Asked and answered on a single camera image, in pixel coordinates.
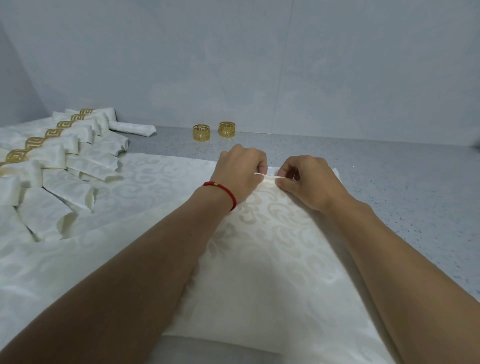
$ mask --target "wall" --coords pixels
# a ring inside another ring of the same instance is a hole
[[[0,127],[48,116],[0,23]]]
[[[3,0],[49,111],[155,125],[471,145],[473,0]]]

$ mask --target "gold napkin ring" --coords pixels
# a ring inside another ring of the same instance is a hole
[[[218,133],[224,138],[233,138],[235,136],[235,123],[222,121],[218,127]]]
[[[198,124],[193,127],[193,138],[197,142],[210,140],[210,127],[205,124]]]

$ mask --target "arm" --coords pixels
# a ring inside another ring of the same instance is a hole
[[[290,157],[278,175],[345,237],[405,363],[480,363],[480,303],[349,195],[324,159]]]
[[[212,181],[240,202],[266,173],[265,153],[222,152]],[[215,186],[191,198],[42,312],[1,363],[143,363],[169,324],[206,243],[232,207]]]

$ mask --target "forearm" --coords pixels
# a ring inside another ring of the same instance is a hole
[[[142,363],[230,207],[224,191],[199,188],[45,310],[0,353],[0,362]]]
[[[480,361],[477,301],[385,226],[368,205],[348,199],[333,205],[327,217],[346,238],[406,363]]]

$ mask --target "right hand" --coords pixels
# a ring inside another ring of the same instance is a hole
[[[308,207],[326,213],[335,202],[353,199],[323,158],[288,158],[278,171],[275,183],[298,197]]]

